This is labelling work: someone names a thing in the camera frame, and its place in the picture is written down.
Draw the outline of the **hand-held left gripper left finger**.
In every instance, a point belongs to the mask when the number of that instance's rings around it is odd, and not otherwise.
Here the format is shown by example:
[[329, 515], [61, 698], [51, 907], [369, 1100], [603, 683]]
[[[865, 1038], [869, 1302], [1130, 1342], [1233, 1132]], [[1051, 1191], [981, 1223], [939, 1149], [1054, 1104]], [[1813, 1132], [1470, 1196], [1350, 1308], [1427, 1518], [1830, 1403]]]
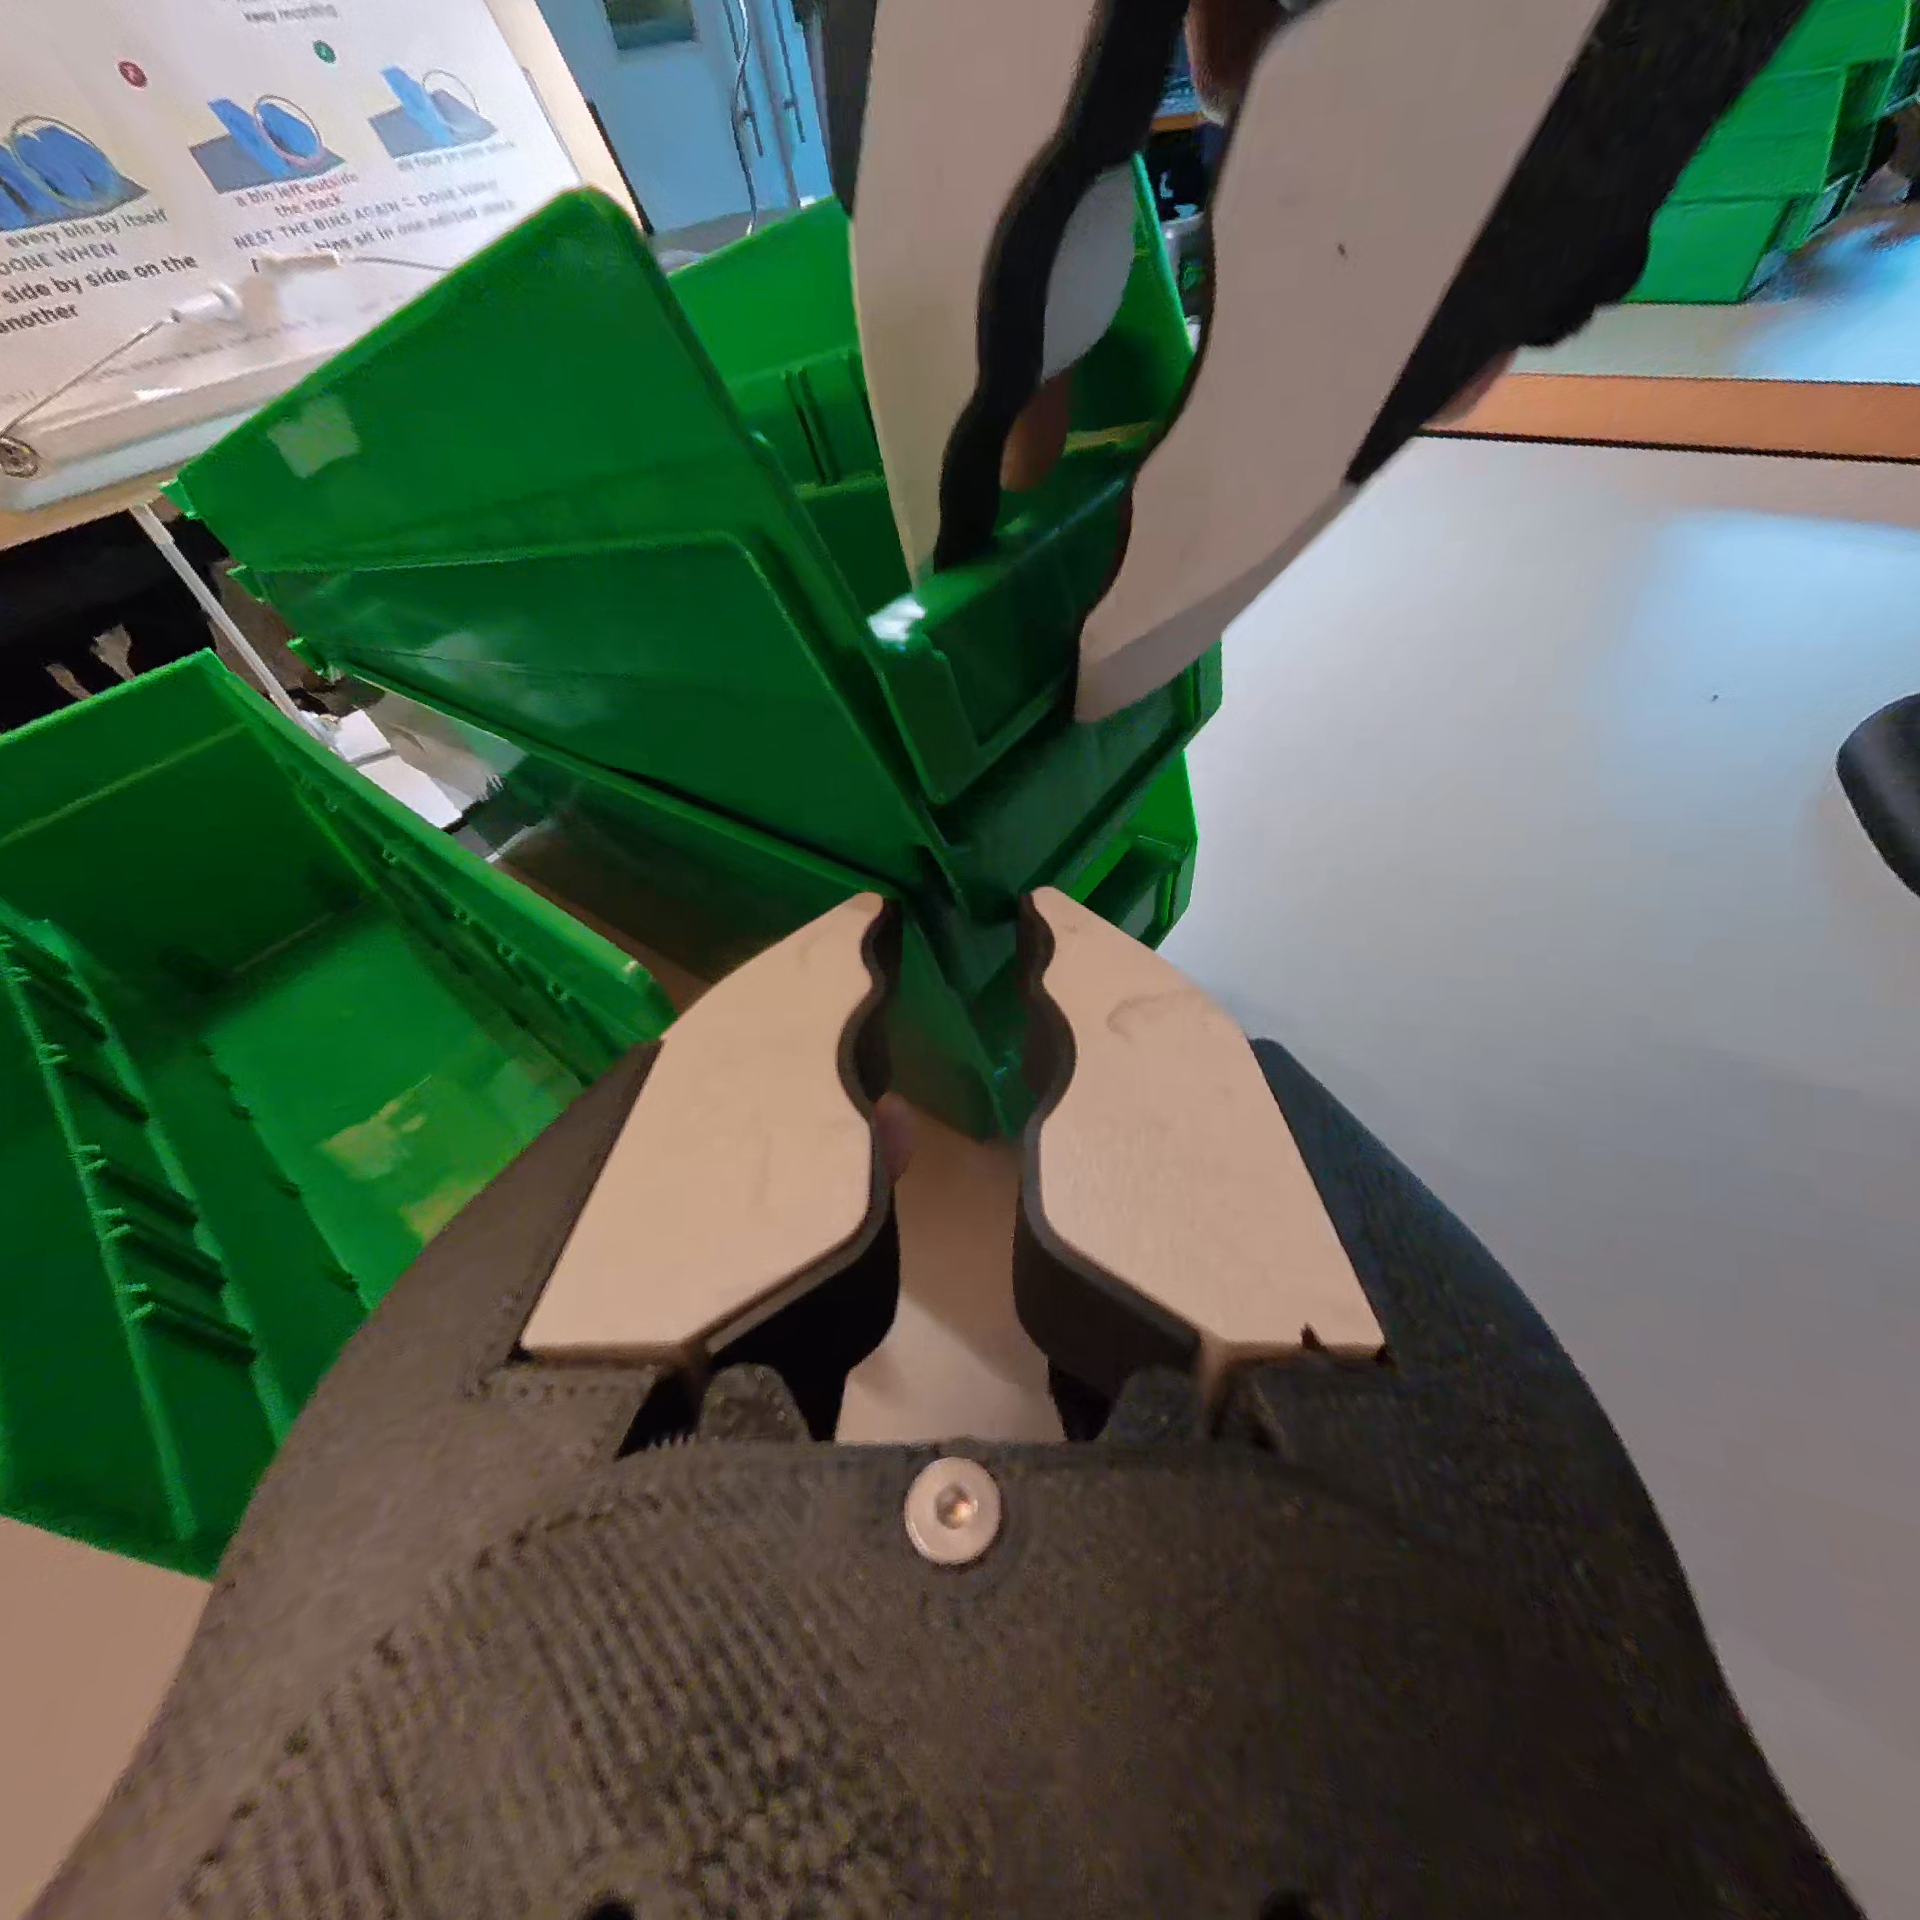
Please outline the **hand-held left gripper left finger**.
[[899, 932], [856, 893], [665, 1030], [524, 1323], [533, 1360], [705, 1370], [874, 1244]]

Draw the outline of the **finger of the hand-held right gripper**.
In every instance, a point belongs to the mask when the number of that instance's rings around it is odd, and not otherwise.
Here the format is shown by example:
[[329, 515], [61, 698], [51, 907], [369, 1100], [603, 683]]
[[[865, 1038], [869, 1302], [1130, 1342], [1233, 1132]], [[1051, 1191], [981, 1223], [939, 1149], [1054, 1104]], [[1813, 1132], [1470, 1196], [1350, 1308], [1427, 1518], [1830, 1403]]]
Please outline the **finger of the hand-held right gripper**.
[[1588, 3], [1334, 3], [1272, 39], [1209, 213], [1211, 309], [1080, 639], [1100, 722], [1205, 653], [1350, 471], [1594, 32]]
[[998, 516], [1006, 439], [1080, 382], [1136, 263], [1144, 4], [874, 8], [850, 274], [883, 478], [909, 578]]

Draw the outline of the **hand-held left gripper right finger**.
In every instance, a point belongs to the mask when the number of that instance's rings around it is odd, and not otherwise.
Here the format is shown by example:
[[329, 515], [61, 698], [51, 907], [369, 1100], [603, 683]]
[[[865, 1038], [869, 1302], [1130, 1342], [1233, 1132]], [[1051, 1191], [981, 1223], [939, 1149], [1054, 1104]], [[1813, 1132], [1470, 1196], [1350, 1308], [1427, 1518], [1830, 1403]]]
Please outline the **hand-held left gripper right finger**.
[[1241, 1024], [1057, 887], [1020, 907], [1027, 1079], [1014, 1308], [1110, 1406], [1144, 1373], [1205, 1410], [1266, 1365], [1370, 1370], [1387, 1335]]

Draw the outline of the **green plastic bin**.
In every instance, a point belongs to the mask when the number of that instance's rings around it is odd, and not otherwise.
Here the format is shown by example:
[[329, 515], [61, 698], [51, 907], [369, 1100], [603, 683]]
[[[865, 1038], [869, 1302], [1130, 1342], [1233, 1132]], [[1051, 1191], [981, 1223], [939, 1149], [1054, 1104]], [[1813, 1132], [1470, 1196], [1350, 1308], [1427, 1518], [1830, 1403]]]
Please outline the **green plastic bin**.
[[[1075, 383], [1092, 440], [1001, 509], [986, 560], [1058, 554], [1067, 621], [1113, 534], [1113, 468], [1193, 354], [1139, 175], [1134, 272]], [[172, 494], [241, 568], [814, 534], [862, 612], [916, 589], [837, 198], [665, 272], [608, 197], [560, 194], [225, 434]]]
[[470, 795], [475, 847], [670, 973], [712, 983], [853, 893], [897, 899], [904, 932], [886, 1014], [897, 1088], [965, 1136], [1022, 1132], [1033, 1094], [1014, 909], [971, 917], [937, 887], [912, 891], [382, 680], [329, 675], [325, 686], [390, 718], [428, 773]]
[[2, 763], [4, 1516], [210, 1579], [396, 1278], [674, 1010], [217, 656]]
[[242, 567], [325, 666], [987, 918], [1092, 853], [1220, 699], [1218, 651], [1073, 716], [1044, 543], [874, 612], [816, 534]]

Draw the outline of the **stack of green bins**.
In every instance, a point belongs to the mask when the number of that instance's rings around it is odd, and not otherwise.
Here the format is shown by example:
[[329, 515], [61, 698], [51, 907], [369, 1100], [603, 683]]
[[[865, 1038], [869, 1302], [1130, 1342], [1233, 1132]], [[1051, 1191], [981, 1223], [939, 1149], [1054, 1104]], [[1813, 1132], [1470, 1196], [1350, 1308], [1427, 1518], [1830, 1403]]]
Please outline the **stack of green bins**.
[[1692, 157], [1624, 300], [1749, 300], [1884, 165], [1915, 83], [1915, 3], [1813, 3]]

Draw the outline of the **wood-edged white table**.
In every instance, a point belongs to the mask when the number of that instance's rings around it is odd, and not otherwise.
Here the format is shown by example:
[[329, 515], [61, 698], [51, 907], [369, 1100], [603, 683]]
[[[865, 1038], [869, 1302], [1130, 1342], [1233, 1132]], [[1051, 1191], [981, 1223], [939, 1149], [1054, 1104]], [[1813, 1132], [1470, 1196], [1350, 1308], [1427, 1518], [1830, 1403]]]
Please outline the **wood-edged white table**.
[[1915, 463], [1915, 230], [1844, 230], [1741, 304], [1606, 309], [1444, 431]]

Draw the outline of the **white board stand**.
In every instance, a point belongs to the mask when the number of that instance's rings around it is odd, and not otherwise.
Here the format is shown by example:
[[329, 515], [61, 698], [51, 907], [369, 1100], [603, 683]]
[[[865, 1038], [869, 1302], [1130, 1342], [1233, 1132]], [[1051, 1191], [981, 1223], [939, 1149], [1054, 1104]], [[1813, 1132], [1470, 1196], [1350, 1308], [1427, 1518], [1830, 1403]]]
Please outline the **white board stand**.
[[458, 823], [473, 805], [468, 797], [462, 797], [450, 783], [434, 780], [428, 770], [404, 758], [393, 738], [388, 738], [378, 722], [357, 716], [341, 719], [329, 712], [302, 709], [292, 692], [281, 686], [273, 663], [233, 621], [220, 595], [195, 568], [192, 560], [170, 533], [168, 524], [161, 522], [154, 504], [134, 502], [129, 515], [158, 551], [168, 568], [174, 571], [181, 587], [186, 587], [192, 596], [209, 624], [216, 651], [222, 653], [228, 666], [235, 666], [273, 709], [298, 724], [307, 736], [316, 738], [333, 758], [369, 776], [382, 794], [410, 807], [429, 824], [454, 832]]

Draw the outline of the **clear page holder bar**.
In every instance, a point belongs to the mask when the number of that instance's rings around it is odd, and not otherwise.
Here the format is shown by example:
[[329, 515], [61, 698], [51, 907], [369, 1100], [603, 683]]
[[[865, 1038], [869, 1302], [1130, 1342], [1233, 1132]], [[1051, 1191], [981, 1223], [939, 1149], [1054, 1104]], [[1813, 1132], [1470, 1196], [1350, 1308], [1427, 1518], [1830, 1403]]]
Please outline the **clear page holder bar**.
[[177, 471], [445, 272], [363, 250], [254, 255], [4, 418], [4, 512]]

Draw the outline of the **white instruction sheet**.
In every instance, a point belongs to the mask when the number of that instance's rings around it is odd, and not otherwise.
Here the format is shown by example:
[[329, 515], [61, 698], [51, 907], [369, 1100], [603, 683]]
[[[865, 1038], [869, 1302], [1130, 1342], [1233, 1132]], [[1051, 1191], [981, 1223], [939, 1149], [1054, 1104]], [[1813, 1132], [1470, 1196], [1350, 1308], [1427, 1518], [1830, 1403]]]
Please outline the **white instruction sheet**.
[[473, 3], [4, 3], [4, 430], [298, 379], [581, 183]]

